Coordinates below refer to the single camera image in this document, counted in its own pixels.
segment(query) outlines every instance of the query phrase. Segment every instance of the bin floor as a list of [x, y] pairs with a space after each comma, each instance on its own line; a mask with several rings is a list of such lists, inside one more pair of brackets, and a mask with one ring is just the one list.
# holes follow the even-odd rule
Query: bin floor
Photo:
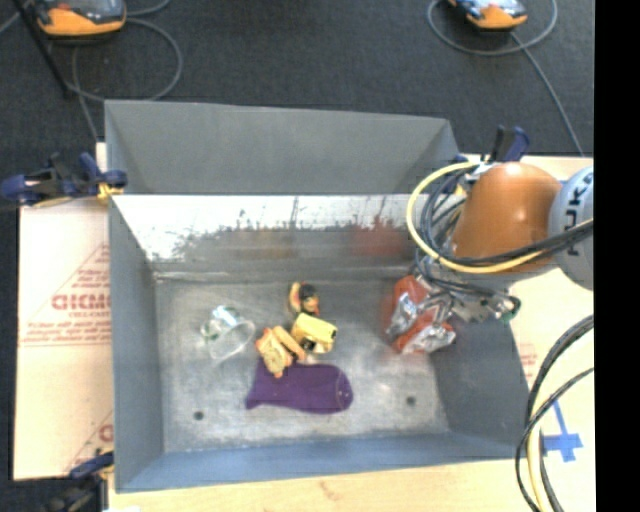
[[[313, 357], [340, 368], [353, 389], [349, 409], [334, 414], [273, 405], [247, 410], [244, 405], [259, 362], [253, 341], [264, 327], [288, 327], [293, 321], [286, 307], [290, 282], [157, 279], [167, 452], [447, 430], [429, 356], [397, 354], [382, 337], [382, 302], [393, 282], [313, 284], [320, 295], [320, 317], [338, 328], [333, 350]], [[199, 330], [221, 304], [253, 321], [256, 334], [241, 353], [216, 366]]]

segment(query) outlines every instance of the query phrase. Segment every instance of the gray carpet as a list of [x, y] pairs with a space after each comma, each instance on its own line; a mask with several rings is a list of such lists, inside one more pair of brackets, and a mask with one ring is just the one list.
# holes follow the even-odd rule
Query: gray carpet
[[[135, 16], [154, 1], [130, 0], [134, 16], [109, 41], [45, 42], [65, 80], [84, 91], [83, 110], [78, 96], [62, 94], [5, 1], [0, 179], [37, 170], [54, 151], [69, 162], [93, 151], [104, 135], [105, 96], [442, 117], [458, 147], [473, 153], [491, 149], [498, 124], [519, 125], [532, 154], [593, 156], [595, 0], [562, 2], [557, 11], [551, 0], [525, 5], [525, 25], [488, 35], [444, 1], [189, 0]], [[18, 223], [13, 205], [0, 201], [4, 512], [31, 510], [68, 483], [11, 481]]]

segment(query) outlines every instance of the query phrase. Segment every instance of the transparent plastic object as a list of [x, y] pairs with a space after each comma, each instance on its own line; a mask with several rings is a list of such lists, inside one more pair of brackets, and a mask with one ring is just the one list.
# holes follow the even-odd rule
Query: transparent plastic object
[[232, 306], [220, 305], [211, 311], [209, 319], [200, 327], [209, 355], [215, 363], [241, 352], [253, 339], [256, 327]]

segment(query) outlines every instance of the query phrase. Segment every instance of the purple sock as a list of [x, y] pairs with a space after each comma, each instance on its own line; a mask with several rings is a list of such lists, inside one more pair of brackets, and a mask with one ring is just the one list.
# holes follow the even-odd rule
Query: purple sock
[[245, 405], [247, 409], [268, 404], [315, 414], [332, 414], [348, 409], [351, 402], [351, 384], [343, 371], [335, 366], [294, 362], [284, 370], [281, 378], [276, 379], [260, 359]]

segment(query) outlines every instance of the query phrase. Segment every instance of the gray bin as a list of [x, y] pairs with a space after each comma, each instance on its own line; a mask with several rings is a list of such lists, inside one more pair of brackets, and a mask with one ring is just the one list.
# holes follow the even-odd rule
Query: gray bin
[[[430, 355], [383, 335], [412, 260], [406, 193], [455, 155], [446, 121], [145, 102], [107, 102], [107, 120], [109, 167], [131, 178], [109, 210], [117, 491], [514, 456], [527, 385], [508, 326], [454, 318]], [[345, 411], [247, 410], [252, 343], [221, 365], [203, 343], [223, 303], [257, 333], [286, 325], [294, 280], [338, 327], [317, 360], [349, 378]]]

